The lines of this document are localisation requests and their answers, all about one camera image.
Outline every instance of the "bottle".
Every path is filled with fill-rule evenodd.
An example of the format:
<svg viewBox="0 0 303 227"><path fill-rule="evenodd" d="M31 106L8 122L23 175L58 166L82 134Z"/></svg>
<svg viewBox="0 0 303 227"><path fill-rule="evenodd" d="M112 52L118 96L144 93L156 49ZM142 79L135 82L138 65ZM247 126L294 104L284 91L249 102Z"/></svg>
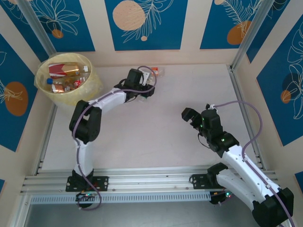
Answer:
<svg viewBox="0 0 303 227"><path fill-rule="evenodd" d="M77 76L80 74L80 69L76 62L55 63L48 65L49 75L53 79L58 79L66 76ZM84 72L88 72L89 68L85 65L82 69Z"/></svg>
<svg viewBox="0 0 303 227"><path fill-rule="evenodd" d="M52 85L52 92L54 93L69 92L75 89L73 77L64 77L58 79L48 78L46 82L47 84Z"/></svg>
<svg viewBox="0 0 303 227"><path fill-rule="evenodd" d="M73 77L75 78L74 87L78 88L89 78L90 72L81 72L80 76Z"/></svg>

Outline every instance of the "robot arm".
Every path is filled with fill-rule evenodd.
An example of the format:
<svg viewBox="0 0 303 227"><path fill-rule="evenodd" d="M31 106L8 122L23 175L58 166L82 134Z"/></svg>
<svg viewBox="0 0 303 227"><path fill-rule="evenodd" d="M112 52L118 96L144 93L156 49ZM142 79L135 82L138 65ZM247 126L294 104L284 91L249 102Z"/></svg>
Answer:
<svg viewBox="0 0 303 227"><path fill-rule="evenodd" d="M245 153L242 153L242 147L233 135L223 131L217 110L210 107L207 105L201 114L186 108L182 112L182 118L186 122L191 120L190 125L199 131L199 135L206 138L209 148L230 164L241 178L233 174L223 163L218 163L207 170L209 183L222 186L234 193L250 208L254 219L261 227L278 226L288 217L276 195L292 216L293 193L288 188L281 189L266 177Z"/></svg>
<svg viewBox="0 0 303 227"><path fill-rule="evenodd" d="M99 135L102 115L138 95L145 98L152 96L154 87L147 84L149 76L148 72L131 69L127 78L121 80L109 93L89 102L81 100L77 103L69 128L72 132L76 128L75 138L78 142L75 141L75 143L76 149L79 149L79 163L76 163L72 176L68 179L67 192L81 192L89 188L83 175L91 183L94 182L93 157L89 146ZM91 107L81 117L83 111L89 106Z"/></svg>

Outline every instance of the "cable tie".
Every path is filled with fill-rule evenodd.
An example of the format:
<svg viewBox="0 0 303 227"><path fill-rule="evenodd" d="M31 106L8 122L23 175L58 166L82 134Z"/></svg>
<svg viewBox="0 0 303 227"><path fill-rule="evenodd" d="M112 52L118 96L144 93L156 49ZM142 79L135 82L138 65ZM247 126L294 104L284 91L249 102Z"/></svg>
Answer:
<svg viewBox="0 0 303 227"><path fill-rule="evenodd" d="M218 109L215 108L215 104L211 104L210 107L209 107L211 110L216 110L218 112Z"/></svg>

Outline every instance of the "small item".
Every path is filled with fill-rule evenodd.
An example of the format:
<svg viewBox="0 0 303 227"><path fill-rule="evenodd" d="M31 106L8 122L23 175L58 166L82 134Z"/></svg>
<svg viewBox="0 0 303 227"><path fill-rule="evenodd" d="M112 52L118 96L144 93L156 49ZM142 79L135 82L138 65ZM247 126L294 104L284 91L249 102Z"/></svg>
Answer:
<svg viewBox="0 0 303 227"><path fill-rule="evenodd" d="M49 64L49 75L53 79L62 78L66 76L77 76L80 74L78 64L76 62L66 62L66 63L55 63ZM88 67L84 66L83 70L88 71Z"/></svg>
<svg viewBox="0 0 303 227"><path fill-rule="evenodd" d="M75 77L74 87L78 88L89 78L90 72L82 72L80 76Z"/></svg>
<svg viewBox="0 0 303 227"><path fill-rule="evenodd" d="M52 85L52 92L54 93L60 93L62 92L61 90L68 92L75 89L73 77L63 77L58 79L48 78L46 82L47 84Z"/></svg>
<svg viewBox="0 0 303 227"><path fill-rule="evenodd" d="M64 93L64 88L62 84L52 84L53 93Z"/></svg>
<svg viewBox="0 0 303 227"><path fill-rule="evenodd" d="M164 68L163 67L152 67L151 69L155 72L156 77L163 77L164 76Z"/></svg>
<svg viewBox="0 0 303 227"><path fill-rule="evenodd" d="M89 71L88 66L87 66L87 65L85 65L85 66L83 67L83 70L84 70L84 72L88 72L88 71Z"/></svg>

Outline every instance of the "metal frame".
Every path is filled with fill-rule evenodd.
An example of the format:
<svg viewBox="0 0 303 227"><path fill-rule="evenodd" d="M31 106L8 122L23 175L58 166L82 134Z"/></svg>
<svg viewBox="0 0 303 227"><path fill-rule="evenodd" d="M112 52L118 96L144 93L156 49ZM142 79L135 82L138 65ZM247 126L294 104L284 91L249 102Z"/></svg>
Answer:
<svg viewBox="0 0 303 227"><path fill-rule="evenodd" d="M48 35L46 34L45 30L43 29L43 26L40 23L38 17L36 16L33 8L30 6L29 2L24 0L16 0L16 3L18 4L20 11L24 15L32 30L34 31L35 35L37 36L38 40L40 41L48 56L55 54L56 50L52 42L50 41Z"/></svg>
<svg viewBox="0 0 303 227"><path fill-rule="evenodd" d="M22 1L17 0L18 4L22 5ZM239 51L236 54L235 59L231 66L228 66L232 84L238 100L243 100L239 83L237 81L237 75L235 75L235 69L239 65L241 59L245 55L249 45L255 37L258 29L260 28L268 10L270 9L274 0L264 1L261 5L261 9L257 12L247 35L244 37L242 44L239 47ZM36 19L33 18L33 25L36 27ZM39 34L39 40L44 40L44 33L37 32ZM49 45L49 40L44 40L43 44L48 54L53 54L53 46ZM249 118L248 111L244 105L240 105L242 115L249 133L250 138L254 136L252 124ZM47 204L50 200L59 198L71 198L75 193L65 192L65 186L67 177L70 176L70 171L58 171L47 172L42 170L43 159L46 153L48 141L50 138L54 118L56 114L56 107L52 109L52 114L49 119L49 127L45 134L44 144L40 151L40 162L37 165L35 175L25 177L23 187L21 189L21 200L19 209L14 216L11 226L23 227L26 216L28 213L30 202L37 202ZM253 148L257 158L257 166L274 182L277 182L276 174L274 171L264 170L264 159L262 159L262 153L259 150L258 143L254 142ZM195 167L175 167L175 168L141 168L141 169L97 169L95 175L107 175L110 177L108 191L102 194L105 197L117 197L125 196L138 196L138 195L191 195L193 193L197 195L208 196L209 191L221 191L222 189L211 190L194 190L193 185L189 182L189 177L192 174L205 174L209 166L195 166ZM64 203L74 203L74 201L63 201Z"/></svg>
<svg viewBox="0 0 303 227"><path fill-rule="evenodd" d="M241 91L235 75L229 70L236 96L242 100ZM252 127L245 107L241 107L244 121L249 132L250 138L253 137ZM49 117L48 129L40 151L40 162L33 176L26 176L22 189L19 210L11 226L23 227L31 202L39 204L50 203L75 203L74 192L65 192L67 178L71 175L70 171L43 171L43 161L50 139L53 122L56 115L56 106L53 107ZM266 171L263 168L258 144L253 144L256 153L257 166L271 180L277 183L274 171ZM169 201L177 201L176 194L182 198L179 201L208 201L209 192L222 191L218 189L194 190L189 178L192 174L206 174L210 166L190 166L190 167L166 167L166 168L136 168L136 169L95 169L94 175L106 175L110 177L108 191L102 194L108 198L108 202L121 202L123 198L133 198L141 196L140 199L128 199L127 202L146 202L148 200L142 195L163 195L171 198Z"/></svg>

